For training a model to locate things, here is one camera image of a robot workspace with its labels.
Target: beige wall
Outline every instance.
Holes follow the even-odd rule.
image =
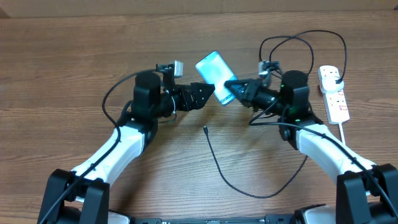
[[[398,0],[0,0],[0,17],[393,9]]]

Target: white power strip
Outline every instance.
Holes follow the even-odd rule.
[[[318,77],[321,89],[322,83],[326,83],[325,80],[332,82],[329,83],[330,85],[335,84],[334,80],[336,76],[338,76],[338,78],[340,77],[339,73],[336,71],[338,71],[336,67],[329,65],[319,68]],[[341,134],[341,142],[345,144],[343,127],[341,124],[349,120],[349,113],[344,91],[337,89],[336,91],[328,91],[327,93],[323,93],[323,102],[325,103],[329,124],[338,124]]]

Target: cable tip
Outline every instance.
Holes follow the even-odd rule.
[[[207,129],[207,126],[206,126],[206,125],[204,125],[203,131],[205,132],[206,135],[209,133],[209,130]]]

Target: white power adapter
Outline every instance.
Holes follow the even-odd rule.
[[[338,124],[341,135],[341,142],[345,145],[342,124],[349,120],[346,98],[344,96],[344,84],[336,84],[336,80],[340,78],[338,69],[333,66],[324,65],[318,70],[319,83],[325,103],[326,113],[328,115],[329,124]]]
[[[331,65],[324,65],[318,69],[319,86],[322,93],[334,93],[344,88],[344,81],[336,83],[340,78],[338,69]]]

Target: wooden tabletop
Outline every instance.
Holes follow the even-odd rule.
[[[347,145],[377,164],[398,166],[397,24],[396,11],[0,20],[0,223],[35,223],[49,175],[82,163],[110,137],[113,126],[101,101],[124,75],[181,60],[185,73],[177,83],[203,82],[195,64],[218,50],[238,78],[256,78],[263,39],[309,29],[335,31],[347,42]],[[302,38],[315,51],[310,101],[326,121],[317,69],[341,70],[343,46],[330,34]],[[264,46],[264,58],[277,43]],[[306,72],[310,52],[290,41],[273,60],[284,71]],[[128,81],[110,96],[107,109],[115,118],[133,87],[134,80]],[[135,217],[205,218],[334,205],[335,186],[311,159],[270,199],[249,198],[223,182],[203,125],[225,177],[251,194],[275,192],[304,159],[281,140],[277,127],[248,126],[251,114],[237,101],[221,106],[212,96],[202,110],[159,125],[154,142],[112,186],[110,208]],[[339,135],[336,126],[330,129]]]

